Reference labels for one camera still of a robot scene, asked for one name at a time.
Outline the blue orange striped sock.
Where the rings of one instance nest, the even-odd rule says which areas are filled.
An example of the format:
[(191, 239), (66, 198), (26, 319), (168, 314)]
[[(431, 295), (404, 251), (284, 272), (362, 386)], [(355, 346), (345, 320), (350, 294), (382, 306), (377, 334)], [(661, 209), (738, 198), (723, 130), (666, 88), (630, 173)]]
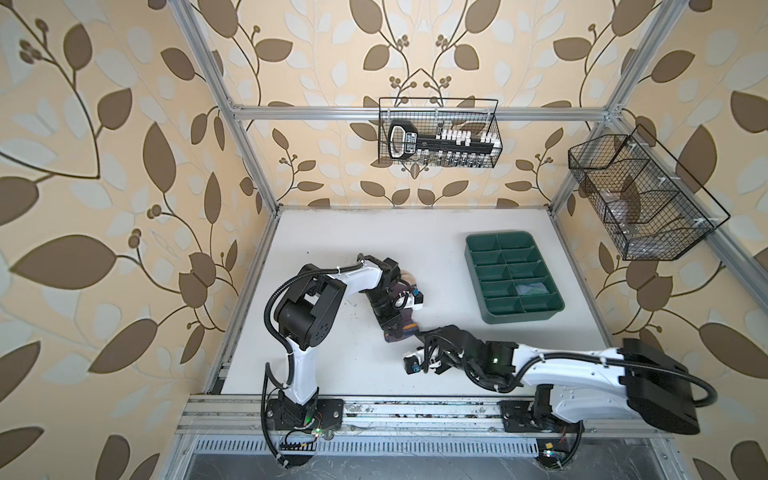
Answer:
[(519, 296), (537, 296), (550, 293), (548, 287), (543, 282), (517, 282), (515, 288)]

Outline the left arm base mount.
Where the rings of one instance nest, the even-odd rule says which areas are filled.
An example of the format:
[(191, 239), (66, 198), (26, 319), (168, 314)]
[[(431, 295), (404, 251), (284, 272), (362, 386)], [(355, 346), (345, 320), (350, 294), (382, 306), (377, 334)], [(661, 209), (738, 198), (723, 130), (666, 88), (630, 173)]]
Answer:
[(315, 398), (299, 405), (279, 396), (266, 404), (267, 425), (274, 430), (337, 429), (342, 425), (345, 402), (340, 398)]

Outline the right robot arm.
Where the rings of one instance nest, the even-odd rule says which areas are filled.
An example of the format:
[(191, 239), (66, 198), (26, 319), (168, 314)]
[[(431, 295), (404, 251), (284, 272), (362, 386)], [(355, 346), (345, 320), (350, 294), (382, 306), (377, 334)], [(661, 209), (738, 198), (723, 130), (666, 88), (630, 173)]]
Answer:
[(697, 412), (718, 393), (680, 362), (639, 339), (600, 351), (555, 351), (508, 341), (483, 341), (455, 325), (418, 334), (403, 358), (407, 374), (456, 369), (496, 394), (521, 388), (532, 400), (502, 401), (508, 432), (579, 432), (592, 420), (642, 420), (667, 433), (697, 435)]

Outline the purple sock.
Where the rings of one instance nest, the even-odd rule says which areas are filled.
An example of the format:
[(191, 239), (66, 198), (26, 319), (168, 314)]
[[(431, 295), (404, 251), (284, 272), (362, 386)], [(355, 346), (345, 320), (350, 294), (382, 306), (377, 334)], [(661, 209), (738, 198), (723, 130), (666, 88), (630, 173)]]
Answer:
[(408, 271), (401, 274), (401, 280), (392, 285), (390, 297), (394, 300), (395, 306), (401, 312), (402, 333), (399, 337), (390, 332), (384, 333), (384, 339), (387, 343), (403, 341), (415, 336), (419, 332), (417, 323), (413, 320), (412, 294), (410, 293), (416, 287), (415, 277)]

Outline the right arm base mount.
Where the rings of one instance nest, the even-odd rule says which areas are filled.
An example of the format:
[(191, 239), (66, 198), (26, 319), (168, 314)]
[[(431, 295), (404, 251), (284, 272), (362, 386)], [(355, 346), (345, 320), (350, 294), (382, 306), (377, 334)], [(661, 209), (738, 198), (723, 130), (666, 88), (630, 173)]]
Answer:
[(556, 417), (550, 407), (534, 400), (504, 400), (498, 403), (506, 433), (541, 433), (563, 435), (578, 433), (580, 422), (569, 423)]

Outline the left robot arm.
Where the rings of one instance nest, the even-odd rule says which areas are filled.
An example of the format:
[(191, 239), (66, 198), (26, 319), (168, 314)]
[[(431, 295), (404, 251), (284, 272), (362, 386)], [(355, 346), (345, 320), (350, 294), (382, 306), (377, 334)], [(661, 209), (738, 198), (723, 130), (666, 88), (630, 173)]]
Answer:
[(265, 386), (278, 391), (283, 412), (300, 425), (318, 411), (316, 350), (330, 334), (343, 301), (358, 293), (367, 298), (387, 340), (399, 341), (418, 332), (412, 314), (423, 307), (423, 292), (403, 278), (391, 258), (360, 254), (351, 266), (306, 264), (267, 300), (264, 325), (285, 350), (287, 377), (277, 380), (266, 363)]

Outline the green compartment tray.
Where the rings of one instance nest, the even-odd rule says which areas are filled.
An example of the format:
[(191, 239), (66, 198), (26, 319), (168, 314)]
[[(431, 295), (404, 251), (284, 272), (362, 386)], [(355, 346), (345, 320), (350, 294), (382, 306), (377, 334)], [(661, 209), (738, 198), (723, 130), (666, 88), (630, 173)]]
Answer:
[[(470, 234), (465, 258), (483, 321), (490, 325), (545, 321), (565, 308), (543, 255), (525, 231)], [(543, 282), (550, 293), (519, 296), (517, 282)]]

